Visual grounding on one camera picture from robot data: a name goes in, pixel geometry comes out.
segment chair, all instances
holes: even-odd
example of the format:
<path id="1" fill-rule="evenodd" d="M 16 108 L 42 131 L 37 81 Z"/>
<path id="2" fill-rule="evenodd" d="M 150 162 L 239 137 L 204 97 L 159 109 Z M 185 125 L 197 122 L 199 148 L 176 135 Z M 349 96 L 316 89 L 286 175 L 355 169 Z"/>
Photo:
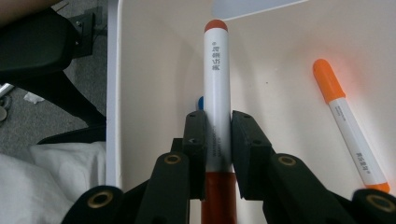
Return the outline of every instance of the chair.
<path id="1" fill-rule="evenodd" d="M 106 139 L 106 117 L 76 89 L 63 71 L 73 59 L 77 40 L 78 33 L 71 22 L 52 9 L 2 28 L 0 83 L 39 95 L 84 120 L 87 129 L 58 136 L 66 142 L 84 133 L 95 135 L 94 139 L 98 139 L 97 134 L 99 139 Z"/>

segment marker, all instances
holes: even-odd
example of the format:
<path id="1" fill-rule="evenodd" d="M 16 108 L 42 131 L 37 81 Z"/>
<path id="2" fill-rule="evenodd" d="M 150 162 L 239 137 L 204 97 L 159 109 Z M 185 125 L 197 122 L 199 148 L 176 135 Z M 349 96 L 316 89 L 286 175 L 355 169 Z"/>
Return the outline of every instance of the marker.
<path id="1" fill-rule="evenodd" d="M 206 186 L 202 223 L 236 223 L 235 175 L 231 160 L 231 100 L 228 28 L 223 21 L 205 27 L 204 99 Z"/>
<path id="2" fill-rule="evenodd" d="M 388 193 L 390 187 L 387 179 L 376 162 L 358 122 L 353 117 L 347 104 L 346 94 L 341 89 L 329 63 L 319 59 L 315 61 L 313 69 L 324 100 L 334 115 L 364 185 L 368 189 L 379 189 Z"/>

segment white fabric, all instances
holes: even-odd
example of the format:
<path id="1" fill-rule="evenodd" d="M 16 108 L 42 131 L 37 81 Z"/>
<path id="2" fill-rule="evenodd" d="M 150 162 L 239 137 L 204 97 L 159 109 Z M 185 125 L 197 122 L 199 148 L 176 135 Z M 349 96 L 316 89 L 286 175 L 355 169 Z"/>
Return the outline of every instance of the white fabric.
<path id="1" fill-rule="evenodd" d="M 105 184 L 105 143 L 32 146 L 0 154 L 0 223 L 61 223 L 85 191 Z"/>

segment orange marker cap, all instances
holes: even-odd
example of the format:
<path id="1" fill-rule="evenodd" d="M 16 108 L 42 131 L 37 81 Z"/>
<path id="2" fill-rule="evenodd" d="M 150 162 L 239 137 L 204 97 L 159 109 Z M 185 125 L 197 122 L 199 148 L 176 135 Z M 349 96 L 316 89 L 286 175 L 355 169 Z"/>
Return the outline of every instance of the orange marker cap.
<path id="1" fill-rule="evenodd" d="M 330 101 L 346 97 L 341 89 L 334 71 L 330 64 L 324 59 L 318 59 L 314 62 L 314 76 L 323 94 L 326 104 Z"/>
<path id="2" fill-rule="evenodd" d="M 221 21 L 221 20 L 213 20 L 213 21 L 208 22 L 205 27 L 205 32 L 210 29 L 213 29 L 213 28 L 221 28 L 228 32 L 227 25 L 225 24 L 224 21 Z"/>
<path id="3" fill-rule="evenodd" d="M 377 185 L 366 185 L 367 189 L 378 189 L 386 193 L 390 192 L 390 186 L 388 183 L 377 184 Z"/>

